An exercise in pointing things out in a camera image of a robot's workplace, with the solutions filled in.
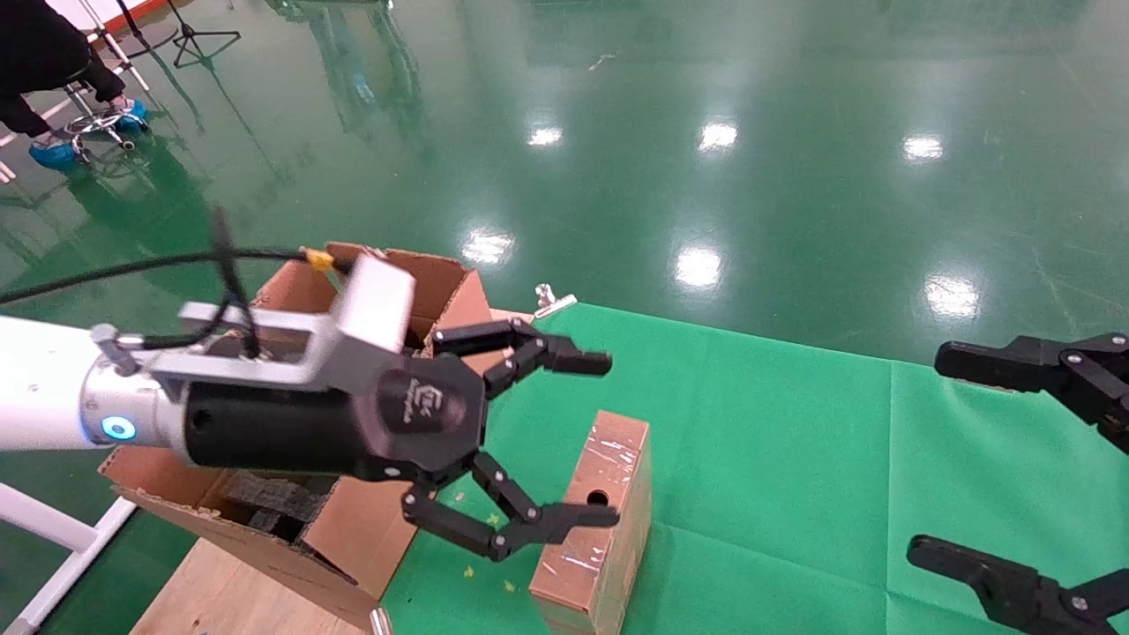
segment cardboard flap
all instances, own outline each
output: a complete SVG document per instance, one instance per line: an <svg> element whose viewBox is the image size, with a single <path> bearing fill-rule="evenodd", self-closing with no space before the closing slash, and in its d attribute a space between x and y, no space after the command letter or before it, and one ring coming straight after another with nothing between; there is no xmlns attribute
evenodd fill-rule
<svg viewBox="0 0 1129 635"><path fill-rule="evenodd" d="M342 477L300 539L379 599L415 536L400 512L410 485Z"/></svg>
<svg viewBox="0 0 1129 635"><path fill-rule="evenodd" d="M452 294L447 305L443 307L439 320L436 321L425 341L427 350L431 350L431 333L440 329L452 329L455 327L467 327L470 324L481 324L493 322L490 313L490 304L487 302L487 292L482 288L482 278L478 270L472 270L463 278L463 282ZM506 358L505 351L483 353L482 355L469 355L463 357L475 373L482 374L491 366L501 364Z"/></svg>
<svg viewBox="0 0 1129 635"><path fill-rule="evenodd" d="M305 262L286 262L255 294L253 306L296 313L325 313L338 289L325 273Z"/></svg>
<svg viewBox="0 0 1129 635"><path fill-rule="evenodd" d="M450 258L401 250L387 250L384 255L388 262L415 277L414 318L438 319L467 275L466 268Z"/></svg>
<svg viewBox="0 0 1129 635"><path fill-rule="evenodd" d="M121 487L158 492L170 503L195 505L222 470L189 466L163 447L123 445L103 461L98 473Z"/></svg>
<svg viewBox="0 0 1129 635"><path fill-rule="evenodd" d="M373 249L368 245L358 245L355 243L339 243L330 241L325 243L325 252L332 255L333 260L338 262L345 262L350 266L356 262L357 256L362 253L387 260L387 256L384 255L383 251Z"/></svg>

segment person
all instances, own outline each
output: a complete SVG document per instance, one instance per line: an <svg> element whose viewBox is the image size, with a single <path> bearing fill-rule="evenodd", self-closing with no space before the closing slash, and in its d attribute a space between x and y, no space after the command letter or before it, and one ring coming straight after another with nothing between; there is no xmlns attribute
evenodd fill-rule
<svg viewBox="0 0 1129 635"><path fill-rule="evenodd" d="M76 160L70 139L54 131L24 99L23 94L52 90L70 81L84 81L94 88L98 102L123 113L145 118L140 99L124 95L125 84L106 68L97 53L67 18L47 6L46 0L3 0L0 11L0 123L12 132L32 138L28 153L47 167ZM119 128L137 128L122 119Z"/></svg>

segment yellow connector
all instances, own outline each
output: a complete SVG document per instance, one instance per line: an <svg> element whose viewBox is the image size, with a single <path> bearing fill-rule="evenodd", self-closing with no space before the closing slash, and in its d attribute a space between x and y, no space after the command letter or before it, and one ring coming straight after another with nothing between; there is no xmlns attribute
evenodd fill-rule
<svg viewBox="0 0 1129 635"><path fill-rule="evenodd" d="M333 269L333 256L321 250L306 250L306 262L314 269L325 272Z"/></svg>

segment white pole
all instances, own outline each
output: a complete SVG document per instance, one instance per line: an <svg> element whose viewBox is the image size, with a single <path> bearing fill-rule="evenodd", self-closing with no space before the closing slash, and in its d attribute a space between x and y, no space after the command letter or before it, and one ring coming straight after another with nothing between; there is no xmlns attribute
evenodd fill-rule
<svg viewBox="0 0 1129 635"><path fill-rule="evenodd" d="M130 64L130 72L133 73L133 78L138 80L139 85L141 85L141 89L148 93L149 85L146 84L143 79L141 79L141 73L138 72L138 69L134 68L132 63L130 63L129 56L126 56L125 53L122 52L122 47L117 45L117 41L114 40L114 36L110 35L110 32L106 31L106 25L102 24L102 18L99 18L98 14L94 11L94 7L90 6L90 2L88 2L87 0L79 0L79 3L82 5L82 8L86 9L87 15L90 16L91 20L94 20L94 25L97 27L98 33L102 34L102 38L106 41L106 44L110 45L110 47L114 51L114 54L117 55L119 60Z"/></svg>
<svg viewBox="0 0 1129 635"><path fill-rule="evenodd" d="M0 521L62 545L71 551L85 551L97 533L90 525L0 482Z"/></svg>
<svg viewBox="0 0 1129 635"><path fill-rule="evenodd" d="M119 498L110 506L110 510L103 514L102 520L98 524L93 528L82 525L88 530L94 539L89 545L81 551L75 551L63 562L59 571L47 580L47 583L43 585L43 589L35 594L35 598L27 604L27 607L19 614L16 621L11 623L7 629L5 629L3 635L30 635L40 629L43 621L51 615L51 611L59 606L59 602L67 595L71 586L78 582L79 577L82 577L82 573L90 566L90 563L98 557L102 549L110 543L114 538L114 534L119 529L125 524L125 521L133 513L137 505L130 503L124 498ZM52 510L56 514L63 515L64 517L72 520L62 512Z"/></svg>

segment hole in box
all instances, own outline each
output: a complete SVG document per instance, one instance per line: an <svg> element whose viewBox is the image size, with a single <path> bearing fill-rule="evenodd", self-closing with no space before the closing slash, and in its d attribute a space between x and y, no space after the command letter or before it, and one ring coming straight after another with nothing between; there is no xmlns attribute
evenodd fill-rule
<svg viewBox="0 0 1129 635"><path fill-rule="evenodd" d="M587 502L589 505L599 505L602 507L607 506L607 493L599 489L593 489L588 493Z"/></svg>

